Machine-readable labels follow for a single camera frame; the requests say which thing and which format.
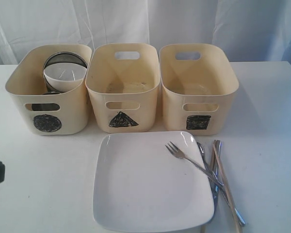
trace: bin handle hole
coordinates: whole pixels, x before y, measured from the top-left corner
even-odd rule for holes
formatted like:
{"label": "bin handle hole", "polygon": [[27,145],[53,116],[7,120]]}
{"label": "bin handle hole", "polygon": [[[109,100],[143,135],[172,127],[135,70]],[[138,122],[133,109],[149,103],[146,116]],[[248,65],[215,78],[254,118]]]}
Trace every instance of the bin handle hole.
{"label": "bin handle hole", "polygon": [[119,51],[114,54],[116,60],[138,60],[140,53],[137,51]]}
{"label": "bin handle hole", "polygon": [[177,60],[199,60],[201,58],[200,52],[190,51],[190,52],[178,52],[175,55]]}
{"label": "bin handle hole", "polygon": [[56,103],[26,103],[25,108],[29,111],[58,111],[60,109],[60,106]]}
{"label": "bin handle hole", "polygon": [[216,103],[186,103],[183,110],[187,112],[215,112],[219,108]]}
{"label": "bin handle hole", "polygon": [[107,102],[106,107],[112,110],[136,110],[140,108],[140,103],[135,101]]}

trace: white square plate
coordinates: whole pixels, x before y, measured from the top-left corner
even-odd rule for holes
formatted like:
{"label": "white square plate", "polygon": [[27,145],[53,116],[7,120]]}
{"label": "white square plate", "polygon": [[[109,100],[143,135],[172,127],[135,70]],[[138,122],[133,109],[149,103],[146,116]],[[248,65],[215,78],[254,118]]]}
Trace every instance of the white square plate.
{"label": "white square plate", "polygon": [[116,133],[102,140],[93,197],[98,224],[121,232],[168,232],[211,219],[207,176],[171,155],[169,141],[204,167],[187,132]]}

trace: black triangle symbol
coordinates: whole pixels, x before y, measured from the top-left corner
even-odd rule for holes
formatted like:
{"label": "black triangle symbol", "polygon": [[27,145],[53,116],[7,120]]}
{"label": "black triangle symbol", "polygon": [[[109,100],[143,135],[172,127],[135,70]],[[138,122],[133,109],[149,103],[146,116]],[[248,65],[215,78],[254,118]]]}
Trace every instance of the black triangle symbol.
{"label": "black triangle symbol", "polygon": [[123,112],[119,112],[109,123],[109,127],[120,128],[130,127],[139,125],[136,121],[131,119],[128,115]]}

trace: black circle symbol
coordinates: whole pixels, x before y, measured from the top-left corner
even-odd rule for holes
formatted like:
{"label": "black circle symbol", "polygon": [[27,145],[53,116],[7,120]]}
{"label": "black circle symbol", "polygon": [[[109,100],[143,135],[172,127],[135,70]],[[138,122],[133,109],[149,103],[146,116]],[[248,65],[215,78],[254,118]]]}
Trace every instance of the black circle symbol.
{"label": "black circle symbol", "polygon": [[35,116],[33,124],[38,130],[48,133],[58,131],[62,127],[62,123],[57,117],[48,114]]}

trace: drawn symbol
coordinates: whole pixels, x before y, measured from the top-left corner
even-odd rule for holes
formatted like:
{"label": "drawn symbol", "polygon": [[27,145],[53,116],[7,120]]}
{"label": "drawn symbol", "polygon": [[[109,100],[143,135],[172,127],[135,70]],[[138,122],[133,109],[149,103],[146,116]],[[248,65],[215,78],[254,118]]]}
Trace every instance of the drawn symbol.
{"label": "drawn symbol", "polygon": [[211,116],[188,116],[186,120],[187,130],[206,130]]}
{"label": "drawn symbol", "polygon": [[119,112],[109,123],[109,127],[120,128],[120,127],[131,127],[139,125],[136,121],[131,119],[128,115],[123,112]]}
{"label": "drawn symbol", "polygon": [[42,132],[55,132],[62,127],[61,121],[52,115],[37,115],[33,118],[34,126]]}

